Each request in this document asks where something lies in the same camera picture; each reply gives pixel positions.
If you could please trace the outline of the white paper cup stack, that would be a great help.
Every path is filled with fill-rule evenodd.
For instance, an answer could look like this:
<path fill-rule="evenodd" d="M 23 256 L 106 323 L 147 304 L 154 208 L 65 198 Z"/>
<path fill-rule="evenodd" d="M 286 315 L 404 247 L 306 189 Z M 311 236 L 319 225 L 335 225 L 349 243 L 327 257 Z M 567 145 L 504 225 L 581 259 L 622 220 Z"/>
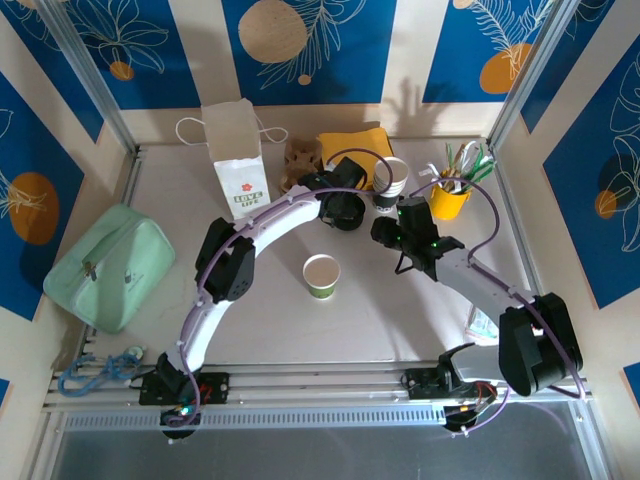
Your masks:
<path fill-rule="evenodd" d="M 409 176 L 408 165 L 400 158 L 385 157 L 374 167 L 373 204 L 382 214 L 392 211 L 405 188 Z"/>

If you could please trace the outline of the white paper takeout bag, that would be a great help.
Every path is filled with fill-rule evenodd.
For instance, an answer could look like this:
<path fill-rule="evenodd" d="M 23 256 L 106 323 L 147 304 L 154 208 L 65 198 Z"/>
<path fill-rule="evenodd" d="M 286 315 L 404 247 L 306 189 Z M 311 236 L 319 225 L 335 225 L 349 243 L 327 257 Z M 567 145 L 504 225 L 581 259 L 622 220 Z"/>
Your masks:
<path fill-rule="evenodd" d="M 201 108 L 201 117 L 184 117 L 175 124 L 175 134 L 185 145 L 192 143 L 180 133 L 181 124 L 195 122 L 205 135 L 208 148 L 229 210 L 234 219 L 242 219 L 271 203 L 262 157 L 261 135 L 266 128 L 253 104 L 242 98 Z"/>

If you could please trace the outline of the cardboard cup carrier stack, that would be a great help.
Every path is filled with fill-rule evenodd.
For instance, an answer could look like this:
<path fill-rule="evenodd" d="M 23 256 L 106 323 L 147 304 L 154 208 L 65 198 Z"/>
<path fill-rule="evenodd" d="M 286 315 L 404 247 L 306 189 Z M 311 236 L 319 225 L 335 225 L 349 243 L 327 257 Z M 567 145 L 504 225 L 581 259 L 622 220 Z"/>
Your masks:
<path fill-rule="evenodd" d="M 304 176 L 323 170 L 321 143 L 317 139 L 291 138 L 285 146 L 284 173 L 279 182 L 279 190 L 282 194 L 287 193 Z"/>

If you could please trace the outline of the green paper coffee cup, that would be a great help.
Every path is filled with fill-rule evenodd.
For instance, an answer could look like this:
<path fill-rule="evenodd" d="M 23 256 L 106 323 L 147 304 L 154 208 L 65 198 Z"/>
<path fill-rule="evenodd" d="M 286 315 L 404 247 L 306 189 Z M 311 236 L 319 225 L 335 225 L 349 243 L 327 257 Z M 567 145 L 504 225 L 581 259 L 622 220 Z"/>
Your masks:
<path fill-rule="evenodd" d="M 317 254 L 306 260 L 302 274 L 309 293 L 316 299 L 325 300 L 335 291 L 341 275 L 341 267 L 334 257 Z"/>

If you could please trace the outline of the yellow utensil holder cup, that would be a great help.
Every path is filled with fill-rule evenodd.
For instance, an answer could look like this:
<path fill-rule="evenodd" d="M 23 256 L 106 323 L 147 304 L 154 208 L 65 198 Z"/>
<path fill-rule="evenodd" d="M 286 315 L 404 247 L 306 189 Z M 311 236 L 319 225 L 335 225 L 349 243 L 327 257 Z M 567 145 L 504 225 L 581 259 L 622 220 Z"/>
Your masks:
<path fill-rule="evenodd" d="M 465 189 L 465 181 L 461 178 L 463 190 L 461 194 L 450 194 L 442 189 L 443 181 L 437 182 L 430 194 L 429 205 L 431 213 L 439 220 L 453 220 L 462 210 L 471 196 L 471 191 Z"/>

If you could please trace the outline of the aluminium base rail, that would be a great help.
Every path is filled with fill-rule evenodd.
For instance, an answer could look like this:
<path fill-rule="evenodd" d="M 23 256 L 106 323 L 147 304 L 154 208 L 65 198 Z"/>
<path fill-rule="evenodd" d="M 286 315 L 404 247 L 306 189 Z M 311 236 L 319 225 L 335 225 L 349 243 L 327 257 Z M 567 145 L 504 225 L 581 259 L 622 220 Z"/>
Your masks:
<path fill-rule="evenodd" d="M 410 401 L 400 379 L 410 368 L 436 368 L 434 362 L 320 363 L 290 365 L 206 365 L 201 373 L 229 375 L 226 404 L 250 407 L 388 405 Z M 127 386 L 109 381 L 87 395 L 67 397 L 57 381 L 50 384 L 43 404 L 46 411 L 134 408 L 142 377 Z"/>

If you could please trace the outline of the yellow napkin stack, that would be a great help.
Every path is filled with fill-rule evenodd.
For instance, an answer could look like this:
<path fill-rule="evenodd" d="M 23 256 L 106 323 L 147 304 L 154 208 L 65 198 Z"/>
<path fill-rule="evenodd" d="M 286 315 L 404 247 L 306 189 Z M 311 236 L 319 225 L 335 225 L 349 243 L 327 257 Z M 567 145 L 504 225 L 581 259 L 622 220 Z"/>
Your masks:
<path fill-rule="evenodd" d="M 337 156 L 337 153 L 349 148 L 363 148 L 382 157 L 394 155 L 387 132 L 381 127 L 355 133 L 321 133 L 317 136 L 317 140 L 322 146 L 322 164 L 324 167 L 330 165 L 330 169 L 337 166 L 344 158 L 344 155 Z M 346 156 L 366 171 L 367 182 L 364 184 L 364 189 L 372 190 L 374 168 L 378 159 L 368 153 L 356 151 L 347 152 Z"/>

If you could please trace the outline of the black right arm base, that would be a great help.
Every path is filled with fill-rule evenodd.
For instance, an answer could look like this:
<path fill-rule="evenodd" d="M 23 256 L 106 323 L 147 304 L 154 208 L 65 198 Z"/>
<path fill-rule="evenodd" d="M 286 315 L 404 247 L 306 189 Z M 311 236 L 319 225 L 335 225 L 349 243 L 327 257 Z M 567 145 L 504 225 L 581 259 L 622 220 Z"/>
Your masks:
<path fill-rule="evenodd" d="M 400 379 L 411 400 L 463 399 L 493 401 L 497 397 L 489 384 L 462 381 L 455 373 L 440 368 L 410 368 Z"/>

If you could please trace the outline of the mint green zipper pouch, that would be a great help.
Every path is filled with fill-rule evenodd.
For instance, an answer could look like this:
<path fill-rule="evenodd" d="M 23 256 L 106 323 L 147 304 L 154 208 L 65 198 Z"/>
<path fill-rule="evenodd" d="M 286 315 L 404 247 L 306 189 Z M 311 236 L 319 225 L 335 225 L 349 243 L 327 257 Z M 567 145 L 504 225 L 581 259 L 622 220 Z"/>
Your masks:
<path fill-rule="evenodd" d="M 117 334 L 174 261 L 174 248 L 156 222 L 116 204 L 54 265 L 43 289 L 87 325 Z"/>

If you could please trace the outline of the aluminium frame post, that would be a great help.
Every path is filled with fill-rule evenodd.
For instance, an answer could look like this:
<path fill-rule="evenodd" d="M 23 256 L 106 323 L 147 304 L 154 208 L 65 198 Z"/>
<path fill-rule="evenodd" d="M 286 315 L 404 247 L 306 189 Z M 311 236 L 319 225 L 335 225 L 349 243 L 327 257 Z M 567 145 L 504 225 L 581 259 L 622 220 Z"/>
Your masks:
<path fill-rule="evenodd" d="M 523 68 L 487 135 L 487 146 L 494 156 L 497 156 L 498 149 L 520 115 L 522 106 L 547 65 L 579 1 L 554 0 L 549 16 L 541 26 Z"/>
<path fill-rule="evenodd" d="M 126 126 L 115 98 L 67 14 L 66 8 L 57 0 L 34 0 L 34 3 L 47 29 L 96 109 L 125 151 L 134 156 L 138 151 L 137 143 Z"/>

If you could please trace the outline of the clear plastic wipes packet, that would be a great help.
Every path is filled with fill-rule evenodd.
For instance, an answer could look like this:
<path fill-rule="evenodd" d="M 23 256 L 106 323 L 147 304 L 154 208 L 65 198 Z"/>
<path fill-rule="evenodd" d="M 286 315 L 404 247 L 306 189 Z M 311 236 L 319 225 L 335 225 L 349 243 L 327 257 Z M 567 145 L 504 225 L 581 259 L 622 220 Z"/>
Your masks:
<path fill-rule="evenodd" d="M 472 306 L 465 325 L 465 338 L 481 346 L 499 343 L 499 328 L 484 312 Z"/>

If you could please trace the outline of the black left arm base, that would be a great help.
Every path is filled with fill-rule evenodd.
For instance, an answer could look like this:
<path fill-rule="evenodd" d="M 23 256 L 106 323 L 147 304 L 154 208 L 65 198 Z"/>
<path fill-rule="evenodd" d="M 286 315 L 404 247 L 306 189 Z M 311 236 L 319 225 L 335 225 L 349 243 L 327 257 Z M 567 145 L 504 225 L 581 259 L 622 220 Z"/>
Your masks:
<path fill-rule="evenodd" d="M 227 373 L 201 373 L 194 375 L 202 405 L 225 404 L 229 394 L 229 375 Z M 194 404 L 197 391 L 188 376 L 182 376 L 177 388 L 172 388 L 161 376 L 148 373 L 142 377 L 138 402 L 140 405 L 169 406 Z"/>

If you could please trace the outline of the grey metal sheet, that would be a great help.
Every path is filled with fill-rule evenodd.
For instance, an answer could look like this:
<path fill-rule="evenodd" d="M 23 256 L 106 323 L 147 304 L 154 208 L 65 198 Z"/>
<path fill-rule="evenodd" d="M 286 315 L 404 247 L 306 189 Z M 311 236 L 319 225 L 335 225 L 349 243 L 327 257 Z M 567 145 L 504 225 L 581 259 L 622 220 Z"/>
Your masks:
<path fill-rule="evenodd" d="M 611 480 L 566 402 L 513 402 L 465 435 L 409 408 L 305 425 L 298 410 L 213 409 L 192 433 L 142 411 L 54 413 L 26 480 Z"/>

